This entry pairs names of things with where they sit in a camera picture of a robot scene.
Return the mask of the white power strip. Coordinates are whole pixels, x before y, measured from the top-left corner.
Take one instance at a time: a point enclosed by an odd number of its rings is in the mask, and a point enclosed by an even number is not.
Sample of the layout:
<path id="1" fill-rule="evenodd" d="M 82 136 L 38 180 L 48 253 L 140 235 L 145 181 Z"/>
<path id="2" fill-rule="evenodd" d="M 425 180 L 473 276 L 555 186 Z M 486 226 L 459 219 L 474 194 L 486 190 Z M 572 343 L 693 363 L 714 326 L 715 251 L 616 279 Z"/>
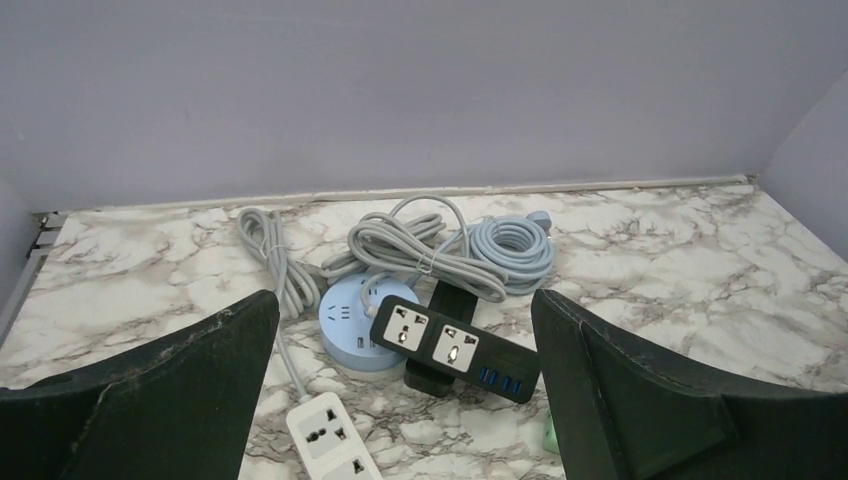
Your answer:
<path id="1" fill-rule="evenodd" d="M 285 421 L 312 480 L 383 478 L 337 394 L 325 392 L 301 403 Z"/>

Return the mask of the green plug adapter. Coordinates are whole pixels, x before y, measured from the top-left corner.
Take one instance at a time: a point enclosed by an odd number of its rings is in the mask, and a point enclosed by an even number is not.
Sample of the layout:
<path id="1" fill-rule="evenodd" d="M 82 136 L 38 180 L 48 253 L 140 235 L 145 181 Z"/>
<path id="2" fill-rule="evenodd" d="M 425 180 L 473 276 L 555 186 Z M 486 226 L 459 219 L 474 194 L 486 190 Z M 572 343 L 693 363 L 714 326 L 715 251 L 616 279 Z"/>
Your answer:
<path id="1" fill-rule="evenodd" d="M 558 445 L 557 435 L 555 431 L 552 411 L 548 410 L 546 412 L 544 426 L 543 426 L 543 435 L 542 435 L 542 448 L 549 453 L 559 455 L 560 449 Z"/>

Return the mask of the round blue power socket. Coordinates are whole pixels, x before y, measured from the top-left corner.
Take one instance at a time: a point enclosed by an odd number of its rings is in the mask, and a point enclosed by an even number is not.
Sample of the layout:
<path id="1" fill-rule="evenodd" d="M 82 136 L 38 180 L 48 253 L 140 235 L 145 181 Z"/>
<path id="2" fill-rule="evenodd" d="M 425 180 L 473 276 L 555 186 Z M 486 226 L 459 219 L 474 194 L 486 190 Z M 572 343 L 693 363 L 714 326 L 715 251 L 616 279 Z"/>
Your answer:
<path id="1" fill-rule="evenodd" d="M 361 300 L 362 286 L 371 278 L 351 275 L 329 287 L 319 306 L 319 326 L 326 352 L 349 370 L 377 373 L 401 364 L 405 358 L 370 339 L 373 320 Z"/>

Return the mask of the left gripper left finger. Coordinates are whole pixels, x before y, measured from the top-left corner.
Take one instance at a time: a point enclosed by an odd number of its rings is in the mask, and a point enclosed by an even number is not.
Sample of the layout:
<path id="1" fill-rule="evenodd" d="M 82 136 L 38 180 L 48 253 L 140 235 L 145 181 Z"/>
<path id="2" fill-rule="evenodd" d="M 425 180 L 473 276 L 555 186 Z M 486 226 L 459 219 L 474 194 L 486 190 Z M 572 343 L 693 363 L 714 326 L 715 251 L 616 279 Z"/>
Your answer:
<path id="1" fill-rule="evenodd" d="M 268 290 L 1 392 L 5 479 L 235 479 L 279 322 Z"/>

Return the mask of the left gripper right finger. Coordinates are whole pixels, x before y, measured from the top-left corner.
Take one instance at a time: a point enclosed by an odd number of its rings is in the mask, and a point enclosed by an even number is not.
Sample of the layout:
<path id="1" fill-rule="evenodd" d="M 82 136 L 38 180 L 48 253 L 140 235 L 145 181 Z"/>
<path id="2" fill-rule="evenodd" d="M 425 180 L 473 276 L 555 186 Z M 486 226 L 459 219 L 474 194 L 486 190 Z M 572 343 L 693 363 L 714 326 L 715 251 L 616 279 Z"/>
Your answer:
<path id="1" fill-rule="evenodd" d="M 847 397 L 687 358 L 552 290 L 534 337 L 570 479 L 843 479 Z"/>

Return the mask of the black power strip front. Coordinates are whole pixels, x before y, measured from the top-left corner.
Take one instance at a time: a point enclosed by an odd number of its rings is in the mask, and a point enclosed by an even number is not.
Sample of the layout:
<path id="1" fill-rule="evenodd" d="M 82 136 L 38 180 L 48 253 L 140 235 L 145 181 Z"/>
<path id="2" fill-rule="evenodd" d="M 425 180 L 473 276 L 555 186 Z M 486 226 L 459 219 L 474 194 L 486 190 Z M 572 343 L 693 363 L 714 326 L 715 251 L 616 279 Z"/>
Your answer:
<path id="1" fill-rule="evenodd" d="M 395 295 L 381 302 L 370 339 L 518 404 L 531 400 L 540 377 L 536 351 Z"/>

